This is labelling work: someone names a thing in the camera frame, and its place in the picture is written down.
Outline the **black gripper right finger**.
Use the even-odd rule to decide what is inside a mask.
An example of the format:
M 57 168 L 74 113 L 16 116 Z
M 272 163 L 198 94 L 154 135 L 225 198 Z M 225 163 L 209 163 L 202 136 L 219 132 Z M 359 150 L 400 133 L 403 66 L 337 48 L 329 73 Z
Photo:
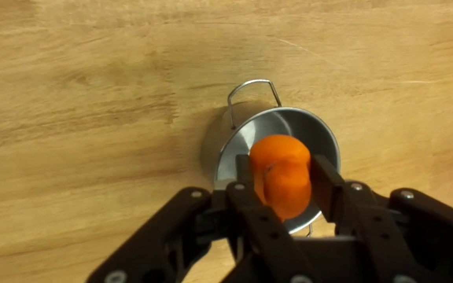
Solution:
M 453 283 L 453 207 L 401 187 L 389 196 L 312 158 L 313 201 L 338 237 L 359 243 L 381 283 Z

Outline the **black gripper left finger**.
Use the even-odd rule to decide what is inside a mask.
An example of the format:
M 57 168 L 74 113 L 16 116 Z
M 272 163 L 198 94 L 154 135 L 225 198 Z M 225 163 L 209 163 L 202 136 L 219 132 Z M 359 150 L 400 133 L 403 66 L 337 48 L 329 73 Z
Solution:
M 225 239 L 236 259 L 225 283 L 271 281 L 272 275 L 247 232 L 246 215 L 235 210 L 230 193 L 236 182 L 222 190 L 200 187 L 180 190 L 145 224 L 125 240 L 87 278 L 87 283 L 181 283 L 211 248 Z

